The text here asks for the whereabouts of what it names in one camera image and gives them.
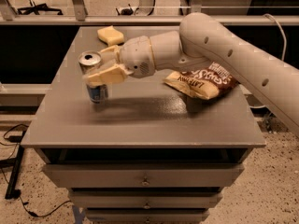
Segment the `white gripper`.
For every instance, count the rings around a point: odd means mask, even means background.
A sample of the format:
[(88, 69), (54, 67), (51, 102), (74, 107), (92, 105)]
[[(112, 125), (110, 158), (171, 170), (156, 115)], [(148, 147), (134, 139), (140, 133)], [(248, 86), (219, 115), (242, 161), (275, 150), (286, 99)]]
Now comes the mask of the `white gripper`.
[(82, 77), (89, 87), (122, 83), (128, 76), (143, 78), (155, 73), (150, 39), (144, 35), (127, 40), (121, 49), (118, 45), (101, 49), (99, 55), (101, 67)]

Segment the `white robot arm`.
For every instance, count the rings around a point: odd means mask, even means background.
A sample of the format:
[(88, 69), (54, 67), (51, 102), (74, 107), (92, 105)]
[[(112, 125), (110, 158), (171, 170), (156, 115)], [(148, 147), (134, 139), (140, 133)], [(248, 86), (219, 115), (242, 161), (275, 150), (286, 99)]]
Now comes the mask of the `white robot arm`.
[(258, 49), (203, 13), (183, 18), (177, 31), (132, 38), (100, 52), (102, 65), (83, 76), (91, 87), (170, 69), (224, 67), (295, 135), (299, 135), (299, 70)]

